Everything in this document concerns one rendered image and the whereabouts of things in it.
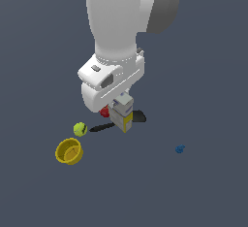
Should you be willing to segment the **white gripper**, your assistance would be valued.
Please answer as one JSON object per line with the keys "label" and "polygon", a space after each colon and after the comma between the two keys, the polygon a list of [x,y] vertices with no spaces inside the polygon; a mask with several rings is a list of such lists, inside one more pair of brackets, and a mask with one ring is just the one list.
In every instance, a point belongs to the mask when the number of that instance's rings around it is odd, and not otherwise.
{"label": "white gripper", "polygon": [[92,112],[98,112],[121,93],[130,89],[144,73],[143,68],[137,68],[130,75],[120,69],[109,71],[103,77],[98,76],[93,82],[84,81],[81,85],[81,94],[85,106]]}

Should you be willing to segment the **thin black marker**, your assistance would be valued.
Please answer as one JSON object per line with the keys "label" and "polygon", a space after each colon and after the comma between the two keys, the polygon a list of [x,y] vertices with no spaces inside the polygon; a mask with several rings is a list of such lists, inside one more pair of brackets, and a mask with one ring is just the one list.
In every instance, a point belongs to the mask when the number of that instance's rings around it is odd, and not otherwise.
{"label": "thin black marker", "polygon": [[113,122],[110,122],[110,123],[106,123],[103,125],[98,125],[98,126],[92,127],[89,131],[90,132],[99,132],[99,131],[105,130],[105,129],[113,127],[113,126],[115,126],[115,124]]}

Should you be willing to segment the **white and yellow carton box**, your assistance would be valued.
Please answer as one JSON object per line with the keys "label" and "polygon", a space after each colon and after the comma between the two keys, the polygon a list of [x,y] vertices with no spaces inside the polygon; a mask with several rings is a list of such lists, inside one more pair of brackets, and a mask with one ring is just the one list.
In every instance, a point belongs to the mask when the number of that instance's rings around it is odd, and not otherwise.
{"label": "white and yellow carton box", "polygon": [[132,127],[134,98],[123,92],[108,107],[110,120],[126,133]]}

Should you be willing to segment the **yellow-green tennis ball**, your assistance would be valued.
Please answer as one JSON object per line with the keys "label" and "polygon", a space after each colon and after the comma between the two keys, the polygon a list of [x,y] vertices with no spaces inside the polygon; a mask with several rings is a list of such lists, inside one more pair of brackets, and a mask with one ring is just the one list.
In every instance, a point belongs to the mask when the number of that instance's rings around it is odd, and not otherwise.
{"label": "yellow-green tennis ball", "polygon": [[79,122],[74,126],[74,134],[77,137],[82,137],[87,132],[87,126],[83,122]]}

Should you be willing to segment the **yellow cup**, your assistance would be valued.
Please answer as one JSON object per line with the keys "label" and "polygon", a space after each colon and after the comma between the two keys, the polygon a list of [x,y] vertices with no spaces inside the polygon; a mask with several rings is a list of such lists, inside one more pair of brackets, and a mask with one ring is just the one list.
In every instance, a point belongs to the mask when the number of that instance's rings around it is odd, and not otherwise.
{"label": "yellow cup", "polygon": [[63,164],[75,165],[82,158],[83,150],[75,138],[62,141],[55,151],[56,159]]}

